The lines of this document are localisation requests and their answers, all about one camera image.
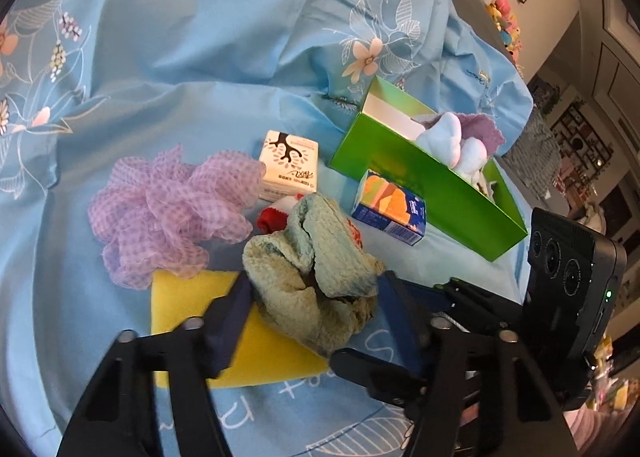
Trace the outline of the teal green towel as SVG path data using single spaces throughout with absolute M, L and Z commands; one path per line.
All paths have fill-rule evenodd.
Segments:
M 337 203 L 319 194 L 300 199 L 282 231 L 252 237 L 243 267 L 264 320 L 322 357 L 371 321 L 385 271 Z

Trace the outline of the yellow sponge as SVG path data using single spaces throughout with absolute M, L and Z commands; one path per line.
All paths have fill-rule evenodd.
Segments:
M 185 319 L 201 316 L 210 301 L 227 295 L 238 274 L 205 271 L 183 279 L 159 269 L 151 285 L 151 331 L 168 333 Z M 329 369 L 326 359 L 296 340 L 272 328 L 253 305 L 239 340 L 232 364 L 209 388 L 229 389 L 271 385 L 320 375 Z

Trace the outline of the red white knitted hat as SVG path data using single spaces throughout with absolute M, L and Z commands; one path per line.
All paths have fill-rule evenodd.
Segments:
M 302 194 L 284 196 L 267 206 L 256 221 L 259 231 L 271 234 L 286 229 L 288 216 L 302 197 Z

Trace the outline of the purple mesh bath pouf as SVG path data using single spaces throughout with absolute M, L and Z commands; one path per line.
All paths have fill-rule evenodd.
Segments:
M 244 212 L 259 197 L 266 166 L 250 155 L 223 151 L 186 164 L 182 147 L 153 160 L 115 162 L 104 188 L 91 199 L 91 231 L 114 284 L 144 290 L 158 269 L 191 278 L 209 262 L 203 243 L 241 243 L 253 225 Z

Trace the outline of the blue orange tissue pack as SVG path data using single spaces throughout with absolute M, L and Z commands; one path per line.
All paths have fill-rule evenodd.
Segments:
M 414 246 L 425 235 L 426 203 L 422 197 L 367 170 L 358 186 L 352 217 Z

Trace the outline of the blue pink plush toy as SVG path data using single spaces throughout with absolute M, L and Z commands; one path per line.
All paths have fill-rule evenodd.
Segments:
M 414 143 L 466 182 L 477 184 L 489 158 L 485 144 L 477 138 L 463 139 L 461 121 L 453 113 L 443 113 L 424 128 Z

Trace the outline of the grey striped cushion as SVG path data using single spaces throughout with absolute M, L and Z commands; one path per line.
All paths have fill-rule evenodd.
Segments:
M 537 107 L 532 109 L 522 133 L 502 159 L 533 193 L 544 195 L 552 188 L 561 170 L 561 155 Z

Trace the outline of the green cardboard box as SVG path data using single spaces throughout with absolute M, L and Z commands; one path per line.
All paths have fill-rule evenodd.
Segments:
M 494 261 L 526 237 L 525 221 L 495 162 L 484 169 L 495 184 L 488 198 L 414 143 L 422 126 L 413 118 L 430 111 L 374 78 L 330 167 L 354 180 L 371 169 L 407 188 L 425 200 L 426 220 L 435 229 Z

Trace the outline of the purple grey cloth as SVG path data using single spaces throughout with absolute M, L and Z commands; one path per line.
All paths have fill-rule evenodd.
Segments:
M 489 156 L 495 155 L 498 148 L 506 143 L 502 132 L 498 129 L 494 119 L 487 114 L 451 113 L 460 122 L 461 139 L 475 138 L 480 140 Z

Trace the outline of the white tree tissue pack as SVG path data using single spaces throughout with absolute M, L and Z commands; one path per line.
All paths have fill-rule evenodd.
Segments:
M 266 172 L 259 197 L 267 202 L 298 194 L 315 193 L 318 188 L 319 145 L 313 140 L 269 130 L 262 143 L 259 160 Z

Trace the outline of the colourful plush toys pile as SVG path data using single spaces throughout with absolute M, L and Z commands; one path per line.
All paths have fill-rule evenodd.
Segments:
M 521 27 L 508 0 L 480 0 L 491 21 L 494 22 L 504 50 L 510 56 L 516 70 L 524 77 L 524 69 L 518 62 L 522 50 Z

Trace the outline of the dark wall shelf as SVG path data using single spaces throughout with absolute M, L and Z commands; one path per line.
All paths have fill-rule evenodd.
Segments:
M 583 181 L 594 180 L 613 157 L 613 148 L 606 144 L 582 112 L 583 100 L 567 106 L 551 127 L 561 156 L 567 158 Z

